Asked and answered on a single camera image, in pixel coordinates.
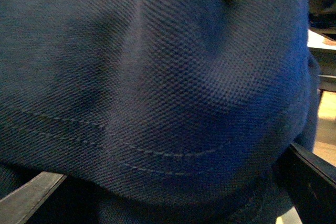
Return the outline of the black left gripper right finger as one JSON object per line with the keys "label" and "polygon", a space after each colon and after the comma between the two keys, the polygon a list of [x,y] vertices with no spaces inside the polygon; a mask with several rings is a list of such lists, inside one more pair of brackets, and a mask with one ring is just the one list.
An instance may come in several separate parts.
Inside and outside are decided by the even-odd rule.
{"label": "black left gripper right finger", "polygon": [[302,223],[335,223],[335,166],[292,143],[277,167]]}

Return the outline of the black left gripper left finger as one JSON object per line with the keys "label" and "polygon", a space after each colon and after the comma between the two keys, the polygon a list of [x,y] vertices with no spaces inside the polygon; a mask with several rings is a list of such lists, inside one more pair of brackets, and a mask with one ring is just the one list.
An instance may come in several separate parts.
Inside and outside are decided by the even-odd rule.
{"label": "black left gripper left finger", "polygon": [[26,223],[66,178],[63,174],[41,172],[11,192],[1,199],[1,223]]}

